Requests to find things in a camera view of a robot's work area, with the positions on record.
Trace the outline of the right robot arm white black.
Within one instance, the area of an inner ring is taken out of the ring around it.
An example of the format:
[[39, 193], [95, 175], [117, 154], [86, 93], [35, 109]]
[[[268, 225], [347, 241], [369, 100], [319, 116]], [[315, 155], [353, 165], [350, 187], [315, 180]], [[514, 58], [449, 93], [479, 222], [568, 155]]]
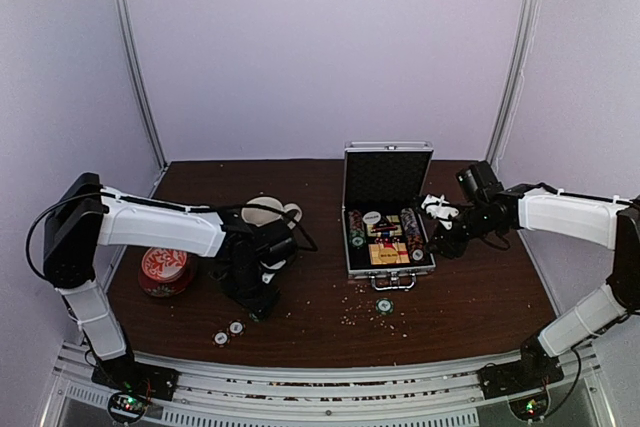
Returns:
[[519, 387], [535, 387], [560, 355], [638, 314], [638, 199], [571, 193], [544, 182], [506, 188], [486, 161], [462, 169], [456, 179], [464, 204], [434, 195], [420, 202], [438, 223], [428, 242], [434, 254], [460, 258], [471, 241], [511, 231], [563, 237], [612, 254], [611, 272], [601, 286], [523, 342], [512, 370]]

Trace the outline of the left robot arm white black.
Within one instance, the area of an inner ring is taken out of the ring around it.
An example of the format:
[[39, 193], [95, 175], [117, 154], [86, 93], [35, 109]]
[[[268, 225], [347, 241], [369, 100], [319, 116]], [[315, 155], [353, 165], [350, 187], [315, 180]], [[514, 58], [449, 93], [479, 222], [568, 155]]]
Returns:
[[44, 227], [42, 266], [33, 273], [62, 296], [88, 339], [96, 364], [123, 391], [144, 380], [116, 319], [93, 262], [99, 246], [124, 245], [185, 252], [221, 263], [216, 277], [225, 295], [262, 320], [279, 298], [266, 273], [297, 253], [295, 225], [277, 218], [246, 223], [241, 206], [190, 206], [125, 194], [81, 174], [62, 197], [35, 220]]

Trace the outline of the poker chip white centre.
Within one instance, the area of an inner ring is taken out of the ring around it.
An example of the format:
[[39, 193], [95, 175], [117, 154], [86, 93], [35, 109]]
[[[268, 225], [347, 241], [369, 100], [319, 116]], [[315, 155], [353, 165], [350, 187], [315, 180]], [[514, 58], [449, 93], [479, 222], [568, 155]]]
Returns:
[[245, 324], [240, 320], [234, 320], [228, 326], [228, 332], [231, 337], [241, 336], [245, 330]]

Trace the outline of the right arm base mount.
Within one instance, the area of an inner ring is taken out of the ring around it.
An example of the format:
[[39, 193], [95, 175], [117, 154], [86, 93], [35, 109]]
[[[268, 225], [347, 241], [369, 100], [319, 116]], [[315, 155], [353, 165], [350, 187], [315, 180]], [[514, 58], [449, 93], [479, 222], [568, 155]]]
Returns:
[[551, 411], [549, 387], [564, 379], [558, 365], [530, 373], [521, 361], [489, 363], [477, 371], [485, 400], [506, 398], [511, 413], [520, 421], [542, 421]]

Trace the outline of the white decorated mug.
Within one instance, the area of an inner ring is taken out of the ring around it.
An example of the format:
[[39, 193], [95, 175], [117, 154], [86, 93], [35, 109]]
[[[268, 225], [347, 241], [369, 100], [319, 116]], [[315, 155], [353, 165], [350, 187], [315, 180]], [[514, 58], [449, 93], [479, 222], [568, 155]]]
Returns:
[[255, 227], [282, 220], [293, 229], [302, 216], [302, 209], [297, 204], [283, 204], [279, 199], [269, 196], [253, 198], [241, 210], [244, 222]]

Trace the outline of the blue yellow card deck box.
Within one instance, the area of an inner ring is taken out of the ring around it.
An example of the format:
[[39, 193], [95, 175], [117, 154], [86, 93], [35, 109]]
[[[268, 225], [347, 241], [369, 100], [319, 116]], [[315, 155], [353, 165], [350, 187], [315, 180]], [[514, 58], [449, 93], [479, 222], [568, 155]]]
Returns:
[[367, 235], [372, 238], [399, 237], [402, 235], [402, 226], [397, 221], [384, 217], [375, 224], [367, 225]]

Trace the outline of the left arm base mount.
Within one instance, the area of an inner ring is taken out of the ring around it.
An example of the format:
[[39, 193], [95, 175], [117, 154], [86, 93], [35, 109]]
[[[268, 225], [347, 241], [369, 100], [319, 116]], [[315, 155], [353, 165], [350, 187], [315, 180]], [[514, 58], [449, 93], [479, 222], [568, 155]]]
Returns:
[[93, 383], [114, 390], [107, 400], [107, 413], [121, 424], [140, 421], [154, 400], [171, 401], [179, 372], [175, 369], [136, 363], [132, 380], [116, 382], [103, 369], [95, 367]]

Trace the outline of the aluminium poker case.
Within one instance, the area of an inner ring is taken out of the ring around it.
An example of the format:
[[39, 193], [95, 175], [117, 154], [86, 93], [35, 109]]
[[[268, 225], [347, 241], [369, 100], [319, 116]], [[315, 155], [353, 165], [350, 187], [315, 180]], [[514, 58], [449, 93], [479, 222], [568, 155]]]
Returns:
[[[419, 276], [435, 269], [419, 213], [419, 197], [432, 156], [433, 148], [427, 141], [354, 141], [346, 144], [341, 214], [349, 279], [367, 281], [378, 292], [408, 291], [417, 284]], [[411, 208], [417, 217], [425, 242], [423, 261], [414, 262], [409, 257], [409, 264], [372, 265], [368, 246], [382, 243], [384, 238], [369, 237], [365, 223], [365, 245], [361, 248], [350, 245], [349, 211], [358, 210], [362, 216], [369, 211], [378, 211], [382, 218], [387, 217], [402, 226], [400, 213], [404, 208]]]

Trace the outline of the black red triangle all-in marker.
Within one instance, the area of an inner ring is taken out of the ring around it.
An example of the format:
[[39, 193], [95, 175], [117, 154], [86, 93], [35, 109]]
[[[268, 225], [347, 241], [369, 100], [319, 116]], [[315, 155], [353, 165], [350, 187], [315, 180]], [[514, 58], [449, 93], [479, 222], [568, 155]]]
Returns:
[[371, 228], [371, 235], [375, 237], [395, 237], [402, 233], [397, 224], [375, 225]]

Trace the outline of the white dealer button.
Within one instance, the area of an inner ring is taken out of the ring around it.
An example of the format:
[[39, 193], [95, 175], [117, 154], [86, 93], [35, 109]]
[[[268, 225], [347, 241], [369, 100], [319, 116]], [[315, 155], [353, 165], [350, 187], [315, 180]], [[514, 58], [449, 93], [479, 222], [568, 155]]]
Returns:
[[362, 216], [366, 225], [375, 225], [382, 219], [382, 214], [378, 211], [369, 211]]

